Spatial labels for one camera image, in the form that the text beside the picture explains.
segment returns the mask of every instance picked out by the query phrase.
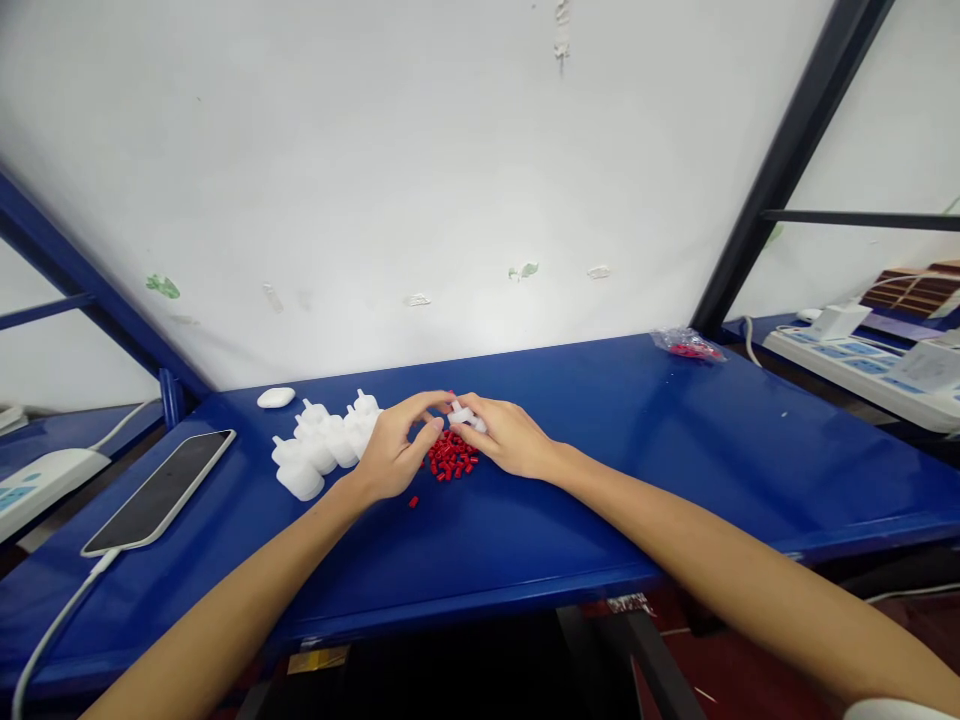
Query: smartphone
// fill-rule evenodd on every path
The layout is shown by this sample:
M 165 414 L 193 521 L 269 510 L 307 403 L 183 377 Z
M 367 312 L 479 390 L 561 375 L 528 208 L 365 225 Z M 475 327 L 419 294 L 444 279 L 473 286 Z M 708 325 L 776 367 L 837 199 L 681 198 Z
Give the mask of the smartphone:
M 173 522 L 194 490 L 237 436 L 222 430 L 187 438 L 93 536 L 80 554 L 149 545 Z

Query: black metal frame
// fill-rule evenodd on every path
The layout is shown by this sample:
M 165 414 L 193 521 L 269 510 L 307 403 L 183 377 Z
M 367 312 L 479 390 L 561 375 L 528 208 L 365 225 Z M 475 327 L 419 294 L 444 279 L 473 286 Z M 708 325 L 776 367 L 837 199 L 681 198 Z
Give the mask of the black metal frame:
M 588 620 L 580 608 L 574 606 L 558 609 L 557 620 L 573 662 L 580 695 L 594 720 L 629 714 L 630 708 L 617 703 L 611 671 L 623 667 L 632 679 L 632 660 L 640 666 L 643 680 L 664 720 L 706 719 L 660 631 L 643 610 Z M 608 656 L 614 661 L 613 665 L 604 662 Z M 639 706 L 639 697 L 633 701 L 638 703 L 637 710 L 642 717 L 644 708 Z
M 718 340 L 778 222 L 960 232 L 960 217 L 785 210 L 894 0 L 836 0 L 690 326 Z

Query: power strip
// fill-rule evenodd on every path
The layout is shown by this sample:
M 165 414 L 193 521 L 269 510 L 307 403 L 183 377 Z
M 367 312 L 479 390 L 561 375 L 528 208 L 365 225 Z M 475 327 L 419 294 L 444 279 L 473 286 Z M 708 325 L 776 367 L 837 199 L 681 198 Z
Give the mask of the power strip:
M 806 330 L 775 330 L 763 347 L 930 432 L 960 432 L 960 388 L 925 392 L 887 377 L 899 355 L 855 337 L 822 342 Z
M 109 464 L 93 450 L 57 450 L 0 482 L 0 542 Z

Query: charger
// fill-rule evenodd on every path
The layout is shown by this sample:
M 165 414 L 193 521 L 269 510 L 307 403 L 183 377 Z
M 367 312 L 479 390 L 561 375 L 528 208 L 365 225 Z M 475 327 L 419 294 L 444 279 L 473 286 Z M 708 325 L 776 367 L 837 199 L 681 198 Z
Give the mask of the charger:
M 827 305 L 807 333 L 821 341 L 850 337 L 867 319 L 867 315 L 873 312 L 872 308 L 860 305 L 858 301 L 859 298 L 843 305 Z

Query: blue metal frame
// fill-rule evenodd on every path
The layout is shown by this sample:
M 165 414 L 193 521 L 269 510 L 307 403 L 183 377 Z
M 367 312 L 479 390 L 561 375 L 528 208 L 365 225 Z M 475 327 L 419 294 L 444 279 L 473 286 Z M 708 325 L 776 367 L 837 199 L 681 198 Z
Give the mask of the blue metal frame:
M 96 298 L 90 293 L 80 293 L 79 295 L 72 295 L 63 300 L 54 300 L 45 305 L 36 305 L 26 310 L 17 310 L 7 315 L 0 315 L 0 330 L 6 330 L 7 328 L 16 327 L 17 325 L 26 325 L 28 322 L 41 320 L 51 315 L 59 315 L 67 310 L 75 310 L 76 308 L 84 307 L 94 302 L 96 302 Z
M 81 255 L 76 248 L 43 216 L 8 178 L 0 175 L 0 237 L 16 250 L 54 287 L 66 301 L 90 295 L 95 302 L 77 304 L 77 307 L 101 330 L 109 335 L 140 365 L 157 379 L 166 369 L 181 388 L 180 400 L 170 399 L 171 409 L 179 408 L 171 417 L 182 416 L 183 392 L 199 402 L 212 390 L 200 375 L 177 354 L 166 340 L 118 293 L 110 283 Z M 41 308 L 15 313 L 39 312 Z M 56 312 L 69 308 L 54 308 Z M 166 382 L 168 390 L 174 384 Z
M 163 399 L 163 420 L 167 430 L 172 430 L 186 415 L 186 403 L 183 387 L 167 368 L 160 368 L 160 397 Z

